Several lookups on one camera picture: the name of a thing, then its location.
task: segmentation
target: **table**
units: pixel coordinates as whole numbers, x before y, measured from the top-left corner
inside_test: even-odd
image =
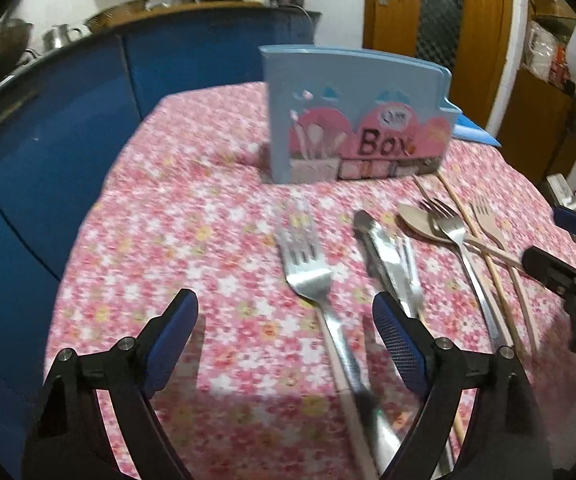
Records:
[[[152,404],[193,476],[357,478],[313,309],[295,297],[281,271],[274,212],[289,198],[311,204],[334,272],[331,304],[364,377],[404,434],[417,403],[375,334],[370,312],[377,285],[366,274],[352,218],[364,208],[394,234],[397,204],[416,203],[421,195],[410,178],[269,184],[267,141],[263,83],[186,92],[159,103],[120,153],[80,228],[56,300],[46,370],[66,346],[104,351],[136,335],[180,288],[191,288],[199,322]],[[490,200],[513,253],[534,244],[576,267],[570,236],[552,224],[545,200],[497,150],[453,140],[444,174],[463,201],[476,194]],[[449,200],[436,176],[420,180]],[[462,349],[490,351],[456,254],[418,238],[413,246],[433,335]],[[529,348],[510,276],[499,271]],[[524,283],[541,343],[524,365],[552,433],[576,401],[576,355],[566,348],[569,322],[559,299],[529,278]],[[119,466],[135,476],[102,394]],[[463,396],[466,421],[472,399]]]

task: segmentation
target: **metal screw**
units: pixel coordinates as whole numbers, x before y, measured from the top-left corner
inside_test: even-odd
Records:
[[[450,350],[453,346],[452,341],[447,337],[438,337],[434,340],[434,344],[436,344],[442,350]]]
[[[58,354],[56,354],[56,357],[58,358],[59,361],[67,361],[69,358],[72,357],[72,349],[64,348]]]
[[[119,340],[119,350],[130,350],[135,344],[135,338],[124,337]]]
[[[506,359],[512,359],[514,357],[514,350],[510,348],[510,346],[502,346],[499,349],[499,353],[501,357],[505,357]]]

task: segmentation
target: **wooden cabinet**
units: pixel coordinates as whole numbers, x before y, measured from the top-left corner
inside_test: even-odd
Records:
[[[574,136],[566,136],[559,149],[571,108],[571,97],[527,69],[519,70],[497,140],[506,162],[534,185],[546,170],[567,175],[576,161]]]

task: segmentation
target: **metal tongs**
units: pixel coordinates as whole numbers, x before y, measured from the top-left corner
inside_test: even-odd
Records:
[[[369,273],[378,275],[384,290],[399,300],[408,317],[418,318],[423,294],[409,238],[394,241],[363,209],[354,214],[354,231],[366,249]]]

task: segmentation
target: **fork tines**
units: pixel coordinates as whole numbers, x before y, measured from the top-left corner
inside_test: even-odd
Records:
[[[483,215],[489,215],[491,213],[490,208],[488,206],[488,201],[483,198],[481,195],[477,195],[475,200],[472,202],[472,208]]]
[[[298,265],[323,258],[317,226],[309,203],[287,201],[276,211],[275,236],[287,264]]]
[[[447,203],[442,202],[437,198],[431,198],[430,200],[421,200],[420,205],[428,212],[435,213],[440,217],[450,218],[460,216],[459,213],[457,213],[452,207],[447,205]]]

